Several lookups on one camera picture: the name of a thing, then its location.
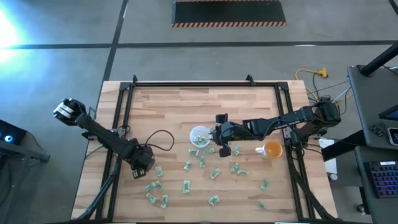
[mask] hazard stripe mat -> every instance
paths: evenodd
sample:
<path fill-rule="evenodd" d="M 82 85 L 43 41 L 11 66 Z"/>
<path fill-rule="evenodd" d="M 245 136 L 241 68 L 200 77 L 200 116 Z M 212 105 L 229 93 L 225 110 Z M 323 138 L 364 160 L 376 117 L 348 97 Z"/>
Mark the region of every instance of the hazard stripe mat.
<path fill-rule="evenodd" d="M 179 0 L 173 3 L 172 27 L 286 26 L 278 0 Z"/>

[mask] wooden table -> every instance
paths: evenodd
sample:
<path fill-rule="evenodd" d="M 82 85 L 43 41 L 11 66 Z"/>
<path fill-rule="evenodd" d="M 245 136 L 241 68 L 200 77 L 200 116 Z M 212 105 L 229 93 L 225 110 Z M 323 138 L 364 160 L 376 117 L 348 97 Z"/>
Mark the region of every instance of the wooden table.
<path fill-rule="evenodd" d="M 294 110 L 308 105 L 303 81 L 287 81 Z M 111 128 L 118 97 L 120 82 L 105 82 L 98 103 L 97 122 Z M 275 92 L 269 87 L 145 87 L 135 88 L 129 125 L 128 138 L 145 140 L 154 131 L 166 129 L 173 133 L 175 145 L 170 152 L 154 149 L 155 166 L 162 166 L 164 176 L 159 178 L 151 170 L 141 179 L 132 178 L 130 166 L 123 162 L 118 197 L 114 213 L 115 222 L 274 222 L 297 221 L 289 170 L 285 152 L 278 159 L 264 160 L 254 149 L 264 142 L 232 142 L 231 148 L 240 145 L 241 154 L 220 158 L 217 154 L 207 154 L 206 168 L 199 168 L 199 157 L 188 154 L 193 148 L 189 140 L 190 130 L 198 125 L 213 127 L 215 115 L 228 113 L 229 120 L 273 118 L 278 115 Z M 267 140 L 277 140 L 283 144 L 281 131 L 274 131 Z M 170 146 L 170 136 L 155 135 L 150 143 L 164 148 Z M 88 152 L 99 146 L 91 142 Z M 92 202 L 100 189 L 106 150 L 93 153 L 85 161 L 72 218 L 79 216 Z M 183 167 L 192 160 L 189 172 Z M 236 175 L 229 172 L 235 162 L 249 171 Z M 321 204 L 333 216 L 337 216 L 328 177 L 322 156 L 316 152 L 305 152 L 305 166 L 311 190 Z M 216 167 L 221 174 L 214 180 L 210 173 Z M 259 190 L 264 179 L 270 180 L 265 192 Z M 144 187 L 152 181 L 160 180 L 164 190 L 151 190 L 158 200 L 155 205 L 146 199 Z M 183 180 L 191 180 L 190 194 L 182 193 Z M 162 194 L 169 195 L 166 209 L 160 208 Z M 217 194 L 221 202 L 212 207 L 208 199 Z M 303 210 L 306 211 L 302 198 Z M 256 207 L 261 201 L 267 210 Z M 106 214 L 108 203 L 105 203 Z"/>

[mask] concrete floor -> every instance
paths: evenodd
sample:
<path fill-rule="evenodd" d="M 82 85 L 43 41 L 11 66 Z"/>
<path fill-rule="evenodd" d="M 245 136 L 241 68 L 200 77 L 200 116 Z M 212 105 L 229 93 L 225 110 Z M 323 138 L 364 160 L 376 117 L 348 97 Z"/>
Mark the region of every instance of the concrete floor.
<path fill-rule="evenodd" d="M 281 0 L 286 28 L 170 28 L 172 0 L 130 0 L 120 43 L 394 40 L 398 17 L 387 1 Z M 3 0 L 1 34 L 5 44 L 110 44 L 122 0 Z M 328 69 L 317 77 L 319 89 L 348 80 L 346 68 L 365 64 L 387 45 L 324 47 L 213 47 L 118 49 L 110 80 L 291 80 L 300 68 Z M 96 107 L 109 49 L 0 50 L 0 119 L 34 134 L 51 155 L 48 164 L 33 166 L 15 198 L 10 223 L 61 222 L 70 218 L 87 141 L 81 129 L 52 117 L 64 97 Z M 300 78 L 313 89 L 312 75 Z M 336 97 L 348 83 L 321 92 Z M 327 137 L 343 138 L 361 129 L 354 99 L 348 100 L 343 122 Z M 339 170 L 352 159 L 338 159 Z M 4 182 L 0 192 L 5 189 Z M 370 222 L 355 206 L 356 187 L 332 185 L 340 218 Z"/>

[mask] small bowl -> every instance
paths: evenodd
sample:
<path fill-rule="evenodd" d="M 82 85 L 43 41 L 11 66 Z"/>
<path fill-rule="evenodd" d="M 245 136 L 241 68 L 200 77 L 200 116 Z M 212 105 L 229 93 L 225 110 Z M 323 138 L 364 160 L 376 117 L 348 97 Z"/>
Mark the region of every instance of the small bowl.
<path fill-rule="evenodd" d="M 195 147 L 202 149 L 202 148 L 206 147 L 207 145 L 209 145 L 209 143 L 210 143 L 209 133 L 210 133 L 210 129 L 209 128 L 206 128 L 204 126 L 196 126 L 189 133 L 189 140 L 191 140 L 191 143 Z M 196 136 L 200 136 L 200 135 L 203 135 L 203 136 L 205 136 L 208 139 L 206 144 L 198 145 L 198 144 L 195 144 L 193 142 L 193 138 L 196 137 Z"/>

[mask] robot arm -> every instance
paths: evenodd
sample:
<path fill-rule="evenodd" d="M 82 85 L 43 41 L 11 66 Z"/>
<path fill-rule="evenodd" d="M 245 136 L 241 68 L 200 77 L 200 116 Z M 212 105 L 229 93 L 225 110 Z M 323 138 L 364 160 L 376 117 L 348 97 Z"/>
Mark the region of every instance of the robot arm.
<path fill-rule="evenodd" d="M 155 163 L 152 148 L 139 144 L 137 139 L 124 139 L 116 131 L 108 130 L 95 122 L 87 113 L 83 103 L 74 99 L 64 99 L 53 112 L 54 117 L 68 126 L 79 126 L 94 135 L 108 150 L 115 152 L 121 159 L 128 162 L 133 171 L 133 177 L 140 178 L 146 174 Z"/>
<path fill-rule="evenodd" d="M 308 137 L 312 134 L 325 134 L 323 128 L 336 126 L 340 121 L 336 105 L 330 99 L 322 98 L 316 105 L 304 106 L 292 113 L 271 119 L 248 119 L 242 121 L 242 124 L 228 121 L 228 114 L 218 114 L 217 125 L 210 133 L 210 139 L 223 147 L 220 149 L 220 157 L 226 157 L 231 155 L 228 146 L 230 141 L 262 141 L 275 130 L 306 122 L 301 129 L 290 132 L 291 144 L 296 145 L 301 141 L 308 141 Z"/>

